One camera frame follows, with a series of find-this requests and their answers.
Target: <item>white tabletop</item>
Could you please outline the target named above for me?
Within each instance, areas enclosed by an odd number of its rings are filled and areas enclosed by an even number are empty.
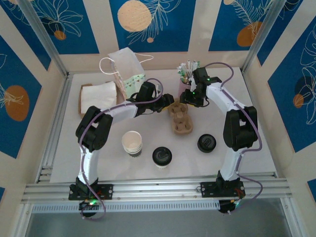
[[[239,68],[234,68],[235,76],[225,84],[226,89],[246,106],[251,100]],[[227,68],[207,69],[209,76],[225,80],[230,76]],[[157,78],[164,86],[164,93],[177,96],[179,76],[176,70],[149,70],[147,78]],[[74,182],[80,163],[80,151],[75,131],[80,123],[78,96],[82,84],[102,84],[113,80],[113,76],[102,73],[74,75],[63,125],[60,133],[50,182]],[[109,138],[101,149],[98,162],[98,177],[106,180],[133,180],[155,178],[178,178],[217,174],[221,168],[227,147],[223,139],[225,115],[210,101],[206,108],[189,106],[188,114],[194,124],[193,132],[179,136],[173,133],[171,118],[167,111],[142,115],[113,124]],[[142,135],[143,150],[137,158],[130,157],[123,149],[121,138],[130,130]],[[258,153],[247,153],[240,165],[241,173],[274,172],[275,166],[259,125],[263,149]],[[211,153],[202,153],[197,142],[201,135],[209,133],[216,138],[217,146]],[[168,147],[172,152],[172,162],[166,169],[158,169],[152,159],[157,147]]]

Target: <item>paper cup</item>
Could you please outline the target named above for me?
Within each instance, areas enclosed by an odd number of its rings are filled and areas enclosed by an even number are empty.
[[[181,79],[179,79],[179,90],[178,90],[178,97],[180,98],[180,95],[182,92],[184,92],[186,89],[191,89],[191,85],[184,84]]]
[[[137,157],[143,148],[142,136],[136,131],[129,131],[123,135],[122,145],[131,157]]]

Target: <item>purple cable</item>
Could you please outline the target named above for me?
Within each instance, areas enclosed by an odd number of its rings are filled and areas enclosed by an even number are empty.
[[[232,68],[229,64],[227,64],[227,63],[222,63],[222,62],[209,63],[209,64],[207,64],[207,65],[204,66],[204,67],[208,67],[208,66],[213,65],[213,64],[222,64],[222,65],[225,65],[225,66],[227,66],[227,67],[232,71],[231,76],[230,76],[228,79],[226,79],[226,80],[221,84],[220,89],[221,89],[221,91],[229,98],[229,100],[232,101],[232,102],[235,104],[235,106],[236,106],[237,108],[239,108],[239,109],[242,111],[242,113],[246,116],[246,118],[249,120],[251,126],[253,127],[253,129],[254,129],[254,131],[255,131],[257,137],[258,137],[259,148],[256,148],[256,149],[247,149],[247,150],[242,151],[242,152],[240,153],[240,156],[239,156],[239,158],[238,158],[237,165],[236,165],[236,168],[235,168],[235,172],[236,172],[236,174],[237,174],[238,177],[240,177],[240,178],[242,178],[242,179],[246,179],[246,180],[251,181],[251,182],[255,182],[255,183],[257,183],[257,184],[260,185],[260,191],[250,200],[250,201],[253,201],[253,200],[255,200],[255,199],[262,193],[262,191],[263,191],[263,185],[262,185],[259,181],[257,181],[257,180],[254,180],[254,179],[248,178],[248,177],[246,177],[246,176],[240,175],[239,172],[238,172],[238,169],[239,169],[240,162],[241,162],[241,159],[242,159],[242,157],[243,157],[243,154],[245,154],[246,152],[258,152],[258,151],[260,151],[260,150],[262,149],[262,140],[261,140],[259,131],[258,131],[258,129],[257,129],[256,125],[255,125],[255,123],[254,123],[254,122],[252,121],[252,119],[250,118],[250,116],[246,113],[246,111],[245,111],[238,103],[236,103],[236,101],[229,95],[229,93],[227,93],[225,90],[222,89],[223,85],[224,85],[226,82],[228,82],[230,79],[233,78],[233,76],[234,76],[234,70],[233,70],[233,68]]]
[[[128,104],[119,104],[119,105],[116,105],[110,109],[105,109],[103,111],[101,111],[100,113],[97,114],[97,116],[95,116],[91,122],[88,124],[88,126],[85,128],[85,130],[83,131],[83,134],[82,136],[80,137],[80,140],[79,140],[79,146],[81,147],[82,151],[83,151],[83,156],[82,156],[82,160],[81,160],[81,163],[80,163],[80,167],[81,167],[81,172],[82,172],[82,177],[85,181],[85,184],[87,185],[87,187],[89,188],[89,190],[93,193],[93,195],[101,202],[102,204],[102,207],[104,209],[104,212],[103,212],[103,215],[101,217],[98,217],[98,218],[95,218],[95,219],[92,219],[92,218],[86,218],[84,217],[83,215],[83,210],[84,208],[81,210],[81,216],[83,219],[85,220],[90,220],[90,221],[96,221],[96,220],[100,220],[102,219],[104,216],[105,216],[105,213],[106,213],[106,208],[105,208],[105,205],[103,203],[103,201],[101,200],[101,198],[99,197],[99,195],[96,194],[96,192],[91,188],[91,186],[89,185],[88,183],[88,179],[86,177],[86,175],[84,174],[84,170],[83,170],[83,163],[84,163],[84,158],[85,158],[85,148],[82,146],[82,141],[83,141],[83,138],[84,136],[86,135],[88,129],[92,126],[92,124],[94,123],[94,121],[96,121],[98,119],[98,117],[100,117],[102,114],[106,113],[106,112],[109,112],[110,110],[114,110],[114,109],[117,109],[117,108],[120,108],[120,107],[123,107],[123,106],[130,106],[130,105],[140,105],[140,104],[150,104],[150,103],[153,103],[153,102],[156,102],[157,100],[159,100],[162,95],[163,95],[163,85],[162,83],[156,79],[156,78],[150,78],[150,79],[147,79],[146,81],[149,81],[149,80],[155,80],[157,81],[160,85],[161,85],[161,93],[160,95],[155,98],[154,100],[151,100],[151,101],[144,101],[144,102],[135,102],[135,103],[128,103]]]

